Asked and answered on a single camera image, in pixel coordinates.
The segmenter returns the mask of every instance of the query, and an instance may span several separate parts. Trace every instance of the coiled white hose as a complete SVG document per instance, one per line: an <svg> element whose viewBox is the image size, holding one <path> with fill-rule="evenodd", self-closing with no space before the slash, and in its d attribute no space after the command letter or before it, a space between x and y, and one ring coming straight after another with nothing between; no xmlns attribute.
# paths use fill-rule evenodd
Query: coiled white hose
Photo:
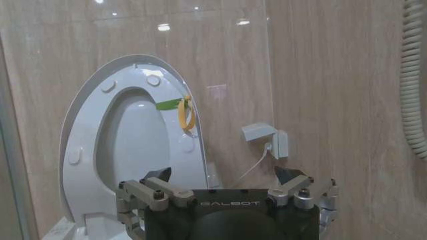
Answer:
<svg viewBox="0 0 427 240"><path fill-rule="evenodd" d="M422 32L423 4L420 0L404 0L400 111L407 143L416 156L424 159L427 157L427 140L422 123L420 104Z"/></svg>

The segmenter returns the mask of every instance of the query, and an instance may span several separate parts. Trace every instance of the bolt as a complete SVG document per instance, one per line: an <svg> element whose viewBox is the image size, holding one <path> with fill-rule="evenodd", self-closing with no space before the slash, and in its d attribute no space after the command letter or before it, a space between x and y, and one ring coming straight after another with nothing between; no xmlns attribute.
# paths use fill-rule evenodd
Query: bolt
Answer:
<svg viewBox="0 0 427 240"><path fill-rule="evenodd" d="M161 200L165 197L165 193L161 190L156 190L152 193L153 200Z"/></svg>
<svg viewBox="0 0 427 240"><path fill-rule="evenodd" d="M302 190L299 190L298 195L303 198L308 198L310 197L310 190L307 188L303 188Z"/></svg>
<svg viewBox="0 0 427 240"><path fill-rule="evenodd" d="M125 181L121 181L121 182L119 183L119 189L123 189L124 185L125 185Z"/></svg>

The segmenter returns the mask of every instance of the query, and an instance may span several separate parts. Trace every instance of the metal bracket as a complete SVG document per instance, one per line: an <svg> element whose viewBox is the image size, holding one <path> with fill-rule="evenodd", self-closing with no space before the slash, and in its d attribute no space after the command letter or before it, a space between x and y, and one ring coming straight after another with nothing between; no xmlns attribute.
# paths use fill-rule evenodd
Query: metal bracket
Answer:
<svg viewBox="0 0 427 240"><path fill-rule="evenodd" d="M125 232L132 239L145 240L145 232L140 226L144 209L149 207L156 212L167 210L169 198L177 207L185 208L195 199L195 193L157 177L149 177L141 182L120 182L115 191L117 220L125 225Z"/></svg>
<svg viewBox="0 0 427 240"><path fill-rule="evenodd" d="M144 184L149 188L165 192L171 197L173 204L179 208L185 208L188 204L196 199L192 190L179 188L156 177L149 177L148 179L145 179Z"/></svg>
<svg viewBox="0 0 427 240"><path fill-rule="evenodd" d="M298 191L302 188L306 188L310 184L310 177L299 175L286 184L283 184L279 188L268 189L268 198L272 199L275 206L283 207L288 205L290 197L292 197L294 194L298 193Z"/></svg>
<svg viewBox="0 0 427 240"><path fill-rule="evenodd" d="M320 238L326 235L328 226L338 217L338 197L339 187L334 179L322 180L294 193L294 204L299 209L308 210L315 205L320 208Z"/></svg>

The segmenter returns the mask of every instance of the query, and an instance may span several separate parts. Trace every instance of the shower hose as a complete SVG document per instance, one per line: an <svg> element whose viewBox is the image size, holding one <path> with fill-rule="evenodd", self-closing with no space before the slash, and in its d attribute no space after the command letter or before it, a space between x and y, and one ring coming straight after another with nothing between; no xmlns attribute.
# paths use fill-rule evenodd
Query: shower hose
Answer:
<svg viewBox="0 0 427 240"><path fill-rule="evenodd" d="M420 104L422 33L422 1L404 0L400 64L400 112L407 143L416 156L426 159L427 140L422 123Z"/></svg>

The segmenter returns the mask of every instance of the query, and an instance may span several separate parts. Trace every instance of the white power cord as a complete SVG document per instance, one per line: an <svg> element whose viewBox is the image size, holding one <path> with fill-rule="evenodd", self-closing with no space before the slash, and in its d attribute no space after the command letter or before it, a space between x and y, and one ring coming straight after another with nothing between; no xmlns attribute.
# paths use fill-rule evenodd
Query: white power cord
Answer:
<svg viewBox="0 0 427 240"><path fill-rule="evenodd" d="M272 150L272 144L270 142L267 142L264 144L264 152L262 153L260 159L259 161L255 163L255 165L246 171L246 173L239 177L239 179L233 182L233 184L231 185L229 188L233 188L238 183L242 181L242 179L250 174L250 172L258 167L258 165L260 165L262 161L264 160L266 156L267 156L267 152Z"/></svg>

